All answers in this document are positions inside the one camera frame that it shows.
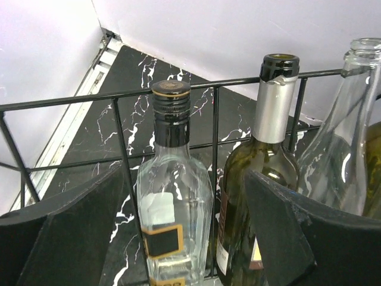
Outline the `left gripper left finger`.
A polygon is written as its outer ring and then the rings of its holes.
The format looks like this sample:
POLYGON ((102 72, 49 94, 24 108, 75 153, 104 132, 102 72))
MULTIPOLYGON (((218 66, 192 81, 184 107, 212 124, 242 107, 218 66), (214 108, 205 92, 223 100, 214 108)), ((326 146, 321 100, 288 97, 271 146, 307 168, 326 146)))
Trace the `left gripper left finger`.
POLYGON ((1 216, 1 285, 98 285, 122 167, 1 216))

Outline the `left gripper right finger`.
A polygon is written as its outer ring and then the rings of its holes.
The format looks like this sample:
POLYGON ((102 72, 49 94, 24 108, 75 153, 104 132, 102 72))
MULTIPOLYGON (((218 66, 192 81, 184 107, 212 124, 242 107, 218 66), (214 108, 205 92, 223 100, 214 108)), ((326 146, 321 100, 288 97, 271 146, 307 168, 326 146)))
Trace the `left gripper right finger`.
POLYGON ((380 285, 380 221, 325 206, 253 170, 243 182, 269 285, 380 285))

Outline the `green wine bottle silver neck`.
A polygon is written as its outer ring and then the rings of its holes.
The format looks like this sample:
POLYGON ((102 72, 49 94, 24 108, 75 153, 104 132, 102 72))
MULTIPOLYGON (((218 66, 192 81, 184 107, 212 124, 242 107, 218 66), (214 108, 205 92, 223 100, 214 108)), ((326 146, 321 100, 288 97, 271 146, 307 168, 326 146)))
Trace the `green wine bottle silver neck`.
POLYGON ((298 74, 296 55, 264 56, 251 137, 227 158, 216 249, 217 273, 223 285, 267 285, 243 174, 254 170, 293 191, 297 189, 299 167, 283 142, 298 74))

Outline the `tall clear empty bottle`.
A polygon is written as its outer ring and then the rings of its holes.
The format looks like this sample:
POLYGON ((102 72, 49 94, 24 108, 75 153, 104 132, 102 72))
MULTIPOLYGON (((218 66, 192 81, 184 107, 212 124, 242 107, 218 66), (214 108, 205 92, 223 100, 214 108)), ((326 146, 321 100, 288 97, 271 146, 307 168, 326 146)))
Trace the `tall clear empty bottle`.
POLYGON ((361 216, 366 131, 380 85, 380 38, 354 39, 343 59, 332 109, 298 159, 298 193, 361 216))

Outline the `dark green wine bottle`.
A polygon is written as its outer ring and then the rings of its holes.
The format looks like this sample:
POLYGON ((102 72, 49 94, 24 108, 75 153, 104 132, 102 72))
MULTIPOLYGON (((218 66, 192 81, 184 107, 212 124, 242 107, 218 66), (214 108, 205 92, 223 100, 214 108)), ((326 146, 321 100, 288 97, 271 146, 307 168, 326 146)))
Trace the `dark green wine bottle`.
POLYGON ((363 216, 380 220, 380 122, 367 129, 366 165, 367 196, 363 216))

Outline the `clear bottle black cap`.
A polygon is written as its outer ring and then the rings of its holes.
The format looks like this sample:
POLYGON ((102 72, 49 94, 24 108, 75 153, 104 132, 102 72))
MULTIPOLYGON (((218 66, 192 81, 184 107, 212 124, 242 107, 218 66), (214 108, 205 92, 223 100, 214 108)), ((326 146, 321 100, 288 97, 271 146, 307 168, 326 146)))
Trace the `clear bottle black cap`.
POLYGON ((151 285, 202 285, 214 193, 189 152, 191 87, 153 84, 155 155, 137 175, 136 199, 151 285))

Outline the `aluminium frame rail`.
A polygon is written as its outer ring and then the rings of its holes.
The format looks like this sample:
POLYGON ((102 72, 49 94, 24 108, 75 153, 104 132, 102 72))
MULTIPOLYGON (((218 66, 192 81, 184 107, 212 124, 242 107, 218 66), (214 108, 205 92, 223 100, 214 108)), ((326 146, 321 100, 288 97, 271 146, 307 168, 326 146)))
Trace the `aluminium frame rail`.
MULTIPOLYGON (((99 92, 122 46, 122 41, 114 34, 108 32, 104 35, 99 44, 99 52, 74 94, 75 96, 92 95, 99 92)), ((32 182, 41 198, 45 195, 57 171, 53 166, 61 164, 91 105, 91 102, 68 105, 40 155, 35 165, 37 171, 32 172, 32 182)))

